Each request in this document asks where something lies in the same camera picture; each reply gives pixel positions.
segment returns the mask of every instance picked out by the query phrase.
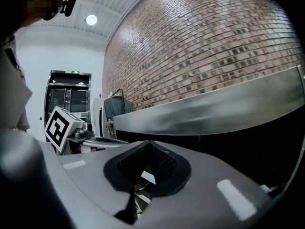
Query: metal cabinet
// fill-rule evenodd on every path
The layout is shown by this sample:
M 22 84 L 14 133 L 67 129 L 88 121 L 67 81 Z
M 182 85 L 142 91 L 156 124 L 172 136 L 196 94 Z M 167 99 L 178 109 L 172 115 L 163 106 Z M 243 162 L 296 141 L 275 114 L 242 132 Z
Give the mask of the metal cabinet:
M 44 125 L 56 106 L 90 123 L 90 86 L 91 74 L 51 71 L 45 96 Z

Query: round light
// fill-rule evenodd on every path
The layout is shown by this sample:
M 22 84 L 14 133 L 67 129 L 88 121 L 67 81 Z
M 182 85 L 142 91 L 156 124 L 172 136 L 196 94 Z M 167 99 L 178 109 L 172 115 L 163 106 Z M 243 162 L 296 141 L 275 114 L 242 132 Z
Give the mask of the round light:
M 88 25 L 95 25 L 97 22 L 97 17 L 95 15 L 89 15 L 86 19 Z

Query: white wall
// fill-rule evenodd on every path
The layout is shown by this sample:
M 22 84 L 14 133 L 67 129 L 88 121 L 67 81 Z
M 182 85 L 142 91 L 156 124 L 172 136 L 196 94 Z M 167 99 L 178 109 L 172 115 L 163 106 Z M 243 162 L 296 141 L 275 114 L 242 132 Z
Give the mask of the white wall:
M 17 44 L 17 57 L 24 69 L 27 86 L 33 91 L 26 110 L 30 130 L 28 132 L 39 141 L 44 135 L 44 98 L 51 70 L 72 68 L 83 73 L 91 73 L 91 119 L 93 100 L 102 91 L 102 68 L 104 53 L 94 43 L 79 38 L 65 36 L 23 35 Z

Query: headset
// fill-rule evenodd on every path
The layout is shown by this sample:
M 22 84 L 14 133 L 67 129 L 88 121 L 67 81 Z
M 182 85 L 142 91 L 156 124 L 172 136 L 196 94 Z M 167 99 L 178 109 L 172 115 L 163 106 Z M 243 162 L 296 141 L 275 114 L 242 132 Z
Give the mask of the headset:
M 76 0 L 51 0 L 52 7 L 47 8 L 45 21 L 53 19 L 59 12 L 63 13 L 66 17 L 72 14 Z

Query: white ceiling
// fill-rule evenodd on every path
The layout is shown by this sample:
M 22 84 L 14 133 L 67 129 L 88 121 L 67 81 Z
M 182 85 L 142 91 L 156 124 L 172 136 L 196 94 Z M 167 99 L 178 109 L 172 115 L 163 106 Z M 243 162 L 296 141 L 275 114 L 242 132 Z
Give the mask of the white ceiling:
M 59 14 L 51 21 L 40 21 L 32 25 L 26 31 L 77 34 L 107 45 L 125 15 L 138 1 L 140 0 L 77 0 L 70 17 Z M 85 21 L 91 14 L 98 18 L 94 26 L 89 26 Z

